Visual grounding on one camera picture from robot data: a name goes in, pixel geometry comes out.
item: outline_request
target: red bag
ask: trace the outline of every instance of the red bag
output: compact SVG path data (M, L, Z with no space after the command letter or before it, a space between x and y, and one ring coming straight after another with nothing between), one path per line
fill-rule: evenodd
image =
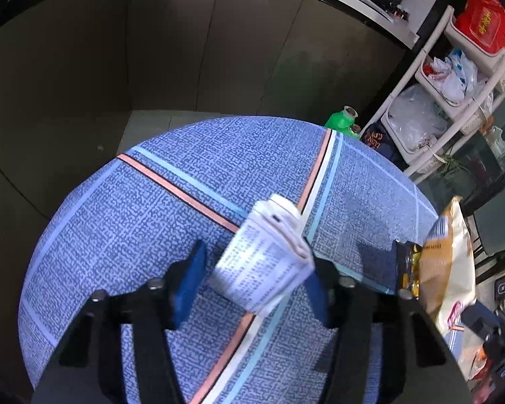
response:
M467 0L466 10L454 24L488 53L505 48L505 9L499 0Z

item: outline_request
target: patterned tablecloth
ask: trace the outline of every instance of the patterned tablecloth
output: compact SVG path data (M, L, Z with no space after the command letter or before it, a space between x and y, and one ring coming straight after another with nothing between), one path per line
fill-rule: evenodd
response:
M382 291L394 289L393 240L422 243L437 217L394 165L313 124L221 118L152 138L73 190L35 248L19 307L33 385L95 289L135 290L186 258L197 238L213 269L253 204L274 192L302 211L316 255ZM131 329L122 334L128 401L136 403ZM301 403L319 398L332 335L313 318L303 287L262 320L204 283L168 341L187 402ZM367 403L380 369L375 328Z

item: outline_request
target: orange stripe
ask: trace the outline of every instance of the orange stripe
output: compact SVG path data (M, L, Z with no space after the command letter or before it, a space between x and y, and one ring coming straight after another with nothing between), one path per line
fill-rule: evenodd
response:
M123 162L129 164L135 170L138 170L140 173L148 176L152 181L157 182L160 186L171 192L178 199L182 200L183 202L186 202L188 205L196 209L199 213L213 220L216 224L228 229L233 233L236 233L237 230L239 229L237 225L233 224L223 216L217 214L215 211L213 211L211 208L208 208L203 203L198 202L198 200L196 200L194 197L190 196L182 189L179 189L173 183L168 182L166 179L162 178L157 173L151 171L149 168L142 165L138 161L134 160L130 156L121 154L118 155L117 157L121 159Z
M305 184L305 188L303 189L303 194L301 195L299 203L297 204L297 208L300 211L303 211L303 208L305 207L305 204L308 199L308 195L312 190L312 187L316 180L316 176L318 175L318 171L320 170L320 166L322 165L325 152L327 151L327 144L329 142L330 136L331 136L331 129L327 129L324 135L324 140L322 141L322 145L320 146L318 157L316 158L316 162L312 167L311 174L308 178L307 183ZM219 357L217 363L215 363L215 366L213 366L213 368L211 369L211 372L208 374L204 383L202 383L202 386L200 386L198 391L189 401L189 404L200 404L206 397L206 395L210 392L211 388L213 387L219 376L221 376L222 371L226 368L226 366L230 362L230 359L232 359L234 353L236 352L236 349L240 346L241 341L243 341L243 337L245 336L245 333L249 329L254 318L255 318L254 314L250 312L245 313L245 315L242 317L240 321L240 324L237 327L236 332L232 336L230 343L223 351L221 357Z
M329 143L329 139L331 137L331 129L326 129L324 140L322 141L322 145L320 146L320 153L316 158L316 162L312 166L311 175L308 177L308 181L305 184L305 188L303 189L303 194L299 199L297 204L297 209L303 212L303 208L305 208L305 204L307 203L308 195L310 194L312 187L314 186L314 182L316 181L316 176L318 175L318 171L320 170L320 166L322 165L322 161L324 160L324 155L327 150L327 144Z

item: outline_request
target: screw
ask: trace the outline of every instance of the screw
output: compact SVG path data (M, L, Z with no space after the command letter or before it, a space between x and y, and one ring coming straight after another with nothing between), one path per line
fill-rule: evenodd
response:
M350 278L349 276L341 276L339 278L339 284L347 289L353 289L356 287L357 282L354 278Z
M413 299L413 293L407 289L400 289L399 296L401 299L404 299L405 301L409 301L410 299Z
M151 278L146 282L146 285L149 290L158 290L162 289L165 283L162 278Z
M99 302L99 301L102 301L103 299L105 299L107 295L108 295L108 293L105 290L98 289L92 293L92 296L90 296L90 299L92 299L92 301L94 301L94 302Z

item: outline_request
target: pink logo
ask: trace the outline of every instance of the pink logo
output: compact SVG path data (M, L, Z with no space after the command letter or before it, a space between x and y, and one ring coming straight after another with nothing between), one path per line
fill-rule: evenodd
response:
M456 301L453 305L453 308L451 310L451 314L447 318L447 326L449 328L453 328L454 324L456 323L456 319L458 319L458 316L460 316L460 313L462 313L462 310L464 309L464 306L462 302Z

